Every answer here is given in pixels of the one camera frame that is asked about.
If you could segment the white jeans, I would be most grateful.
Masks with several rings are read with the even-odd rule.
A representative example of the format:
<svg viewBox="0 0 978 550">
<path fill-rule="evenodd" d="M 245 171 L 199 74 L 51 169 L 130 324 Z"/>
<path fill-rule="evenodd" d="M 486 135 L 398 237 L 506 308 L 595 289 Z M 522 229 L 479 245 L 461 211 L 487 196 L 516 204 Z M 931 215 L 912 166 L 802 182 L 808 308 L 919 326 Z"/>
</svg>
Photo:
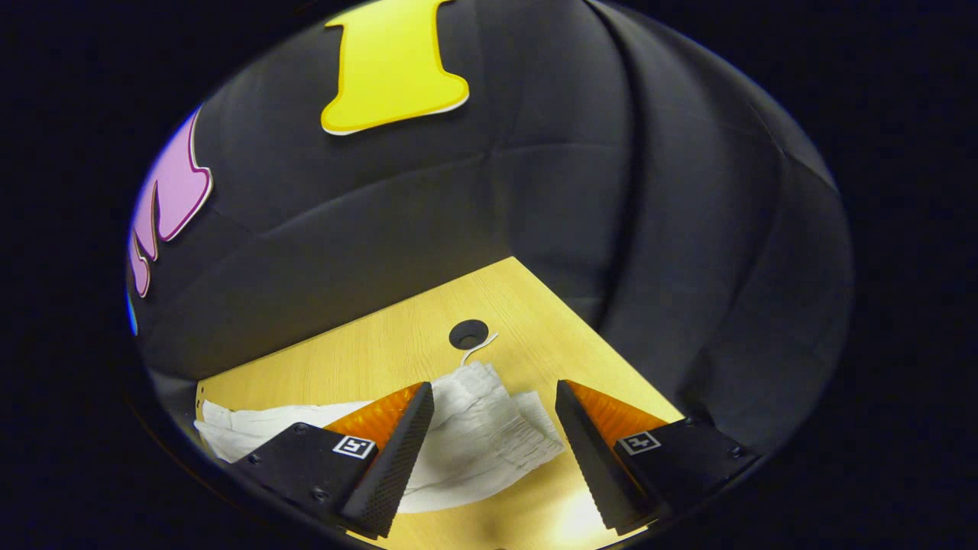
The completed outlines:
<svg viewBox="0 0 978 550">
<path fill-rule="evenodd" d="M 482 501 L 555 459 L 565 443 L 536 391 L 512 394 L 493 364 L 462 356 L 432 384 L 434 413 L 400 501 L 402 514 L 423 514 Z M 203 400 L 193 422 L 215 455 L 241 459 L 294 422 L 328 425 L 364 411 L 364 401 L 230 410 Z"/>
</svg>

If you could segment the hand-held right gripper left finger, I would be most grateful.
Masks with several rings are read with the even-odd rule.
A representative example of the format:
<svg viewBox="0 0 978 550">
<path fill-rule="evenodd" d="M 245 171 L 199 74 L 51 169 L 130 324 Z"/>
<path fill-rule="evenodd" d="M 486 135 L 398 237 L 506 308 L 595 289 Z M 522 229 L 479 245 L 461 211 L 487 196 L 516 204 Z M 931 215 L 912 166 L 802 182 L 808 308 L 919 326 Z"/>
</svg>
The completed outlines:
<svg viewBox="0 0 978 550">
<path fill-rule="evenodd" d="M 325 528 L 384 539 L 433 413 L 425 380 L 322 427 L 294 422 L 234 461 L 232 474 Z"/>
</svg>

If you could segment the black backdrop cloth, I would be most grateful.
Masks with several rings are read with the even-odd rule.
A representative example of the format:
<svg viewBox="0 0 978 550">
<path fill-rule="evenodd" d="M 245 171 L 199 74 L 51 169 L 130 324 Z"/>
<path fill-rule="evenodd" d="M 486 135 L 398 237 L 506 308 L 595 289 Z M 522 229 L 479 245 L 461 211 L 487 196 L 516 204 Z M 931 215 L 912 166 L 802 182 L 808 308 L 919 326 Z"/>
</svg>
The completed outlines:
<svg viewBox="0 0 978 550">
<path fill-rule="evenodd" d="M 834 375 L 840 192 L 726 60 L 590 0 L 454 0 L 469 99 L 346 136 L 340 31 L 304 29 L 191 118 L 211 192 L 133 254 L 144 365 L 201 380 L 513 255 L 682 412 L 772 453 Z"/>
</svg>

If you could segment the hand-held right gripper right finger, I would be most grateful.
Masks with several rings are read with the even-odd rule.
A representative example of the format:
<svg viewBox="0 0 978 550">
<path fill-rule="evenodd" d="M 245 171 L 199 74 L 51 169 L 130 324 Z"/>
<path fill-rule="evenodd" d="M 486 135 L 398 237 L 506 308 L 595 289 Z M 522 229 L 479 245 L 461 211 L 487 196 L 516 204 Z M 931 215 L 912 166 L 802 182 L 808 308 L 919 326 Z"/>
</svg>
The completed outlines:
<svg viewBox="0 0 978 550">
<path fill-rule="evenodd" d="M 709 422 L 667 422 L 573 380 L 555 411 L 604 525 L 663 529 L 748 472 L 759 455 Z"/>
</svg>

